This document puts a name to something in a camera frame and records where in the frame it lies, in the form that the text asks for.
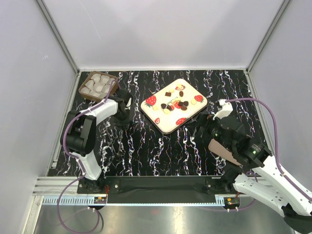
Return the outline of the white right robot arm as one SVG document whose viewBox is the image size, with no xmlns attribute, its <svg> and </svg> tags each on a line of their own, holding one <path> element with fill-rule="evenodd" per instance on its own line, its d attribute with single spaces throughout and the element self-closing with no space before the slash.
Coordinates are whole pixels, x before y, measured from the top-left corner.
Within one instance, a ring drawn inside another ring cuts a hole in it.
<svg viewBox="0 0 312 234">
<path fill-rule="evenodd" d="M 211 139 L 209 150 L 226 159 L 230 169 L 221 187 L 249 195 L 279 213 L 301 234 L 312 232 L 312 193 L 276 162 L 268 147 L 251 138 L 233 116 L 200 114 L 196 129 Z"/>
</svg>

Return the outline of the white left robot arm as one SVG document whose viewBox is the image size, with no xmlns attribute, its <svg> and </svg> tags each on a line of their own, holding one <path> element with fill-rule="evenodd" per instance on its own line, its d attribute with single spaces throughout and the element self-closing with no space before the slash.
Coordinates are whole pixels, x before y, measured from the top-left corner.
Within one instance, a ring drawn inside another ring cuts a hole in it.
<svg viewBox="0 0 312 234">
<path fill-rule="evenodd" d="M 94 193 L 100 193 L 105 188 L 105 181 L 100 178 L 102 169 L 94 153 L 97 126 L 109 117 L 118 127 L 128 125 L 132 102 L 130 92 L 120 89 L 115 96 L 109 96 L 80 112 L 70 111 L 66 116 L 60 144 L 64 152 L 76 160 Z"/>
</svg>

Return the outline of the brown chocolate box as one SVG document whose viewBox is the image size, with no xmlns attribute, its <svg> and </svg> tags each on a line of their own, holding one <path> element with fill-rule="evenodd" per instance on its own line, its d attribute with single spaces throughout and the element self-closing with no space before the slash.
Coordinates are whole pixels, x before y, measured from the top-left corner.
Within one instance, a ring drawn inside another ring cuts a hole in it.
<svg viewBox="0 0 312 234">
<path fill-rule="evenodd" d="M 92 71 L 79 87 L 80 95 L 89 101 L 101 102 L 107 94 L 113 96 L 119 89 L 117 77 L 98 71 Z"/>
</svg>

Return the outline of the strawberry print tray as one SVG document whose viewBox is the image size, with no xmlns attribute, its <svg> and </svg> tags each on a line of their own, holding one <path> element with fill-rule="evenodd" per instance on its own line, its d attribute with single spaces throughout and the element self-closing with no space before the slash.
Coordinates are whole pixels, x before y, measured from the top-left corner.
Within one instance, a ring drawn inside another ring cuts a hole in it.
<svg viewBox="0 0 312 234">
<path fill-rule="evenodd" d="M 180 91 L 183 91 L 183 97 L 179 95 Z M 171 96 L 165 96 L 166 92 L 170 92 Z M 191 104 L 193 98 L 197 101 L 195 105 Z M 183 106 L 187 107 L 186 111 L 181 110 L 178 105 L 180 101 L 183 102 Z M 170 110 L 169 114 L 164 113 L 164 109 L 161 108 L 163 103 L 167 104 L 166 109 Z M 170 134 L 204 110 L 207 105 L 208 101 L 203 94 L 186 80 L 179 78 L 145 99 L 140 107 L 160 132 Z"/>
</svg>

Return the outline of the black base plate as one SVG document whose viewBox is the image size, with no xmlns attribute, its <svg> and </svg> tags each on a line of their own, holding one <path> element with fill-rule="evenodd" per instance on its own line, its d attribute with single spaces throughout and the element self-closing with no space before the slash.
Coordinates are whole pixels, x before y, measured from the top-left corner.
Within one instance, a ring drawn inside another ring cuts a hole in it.
<svg viewBox="0 0 312 234">
<path fill-rule="evenodd" d="M 82 179 L 78 194 L 107 195 L 109 205 L 207 205 L 237 192 L 218 176 L 107 176 Z"/>
</svg>

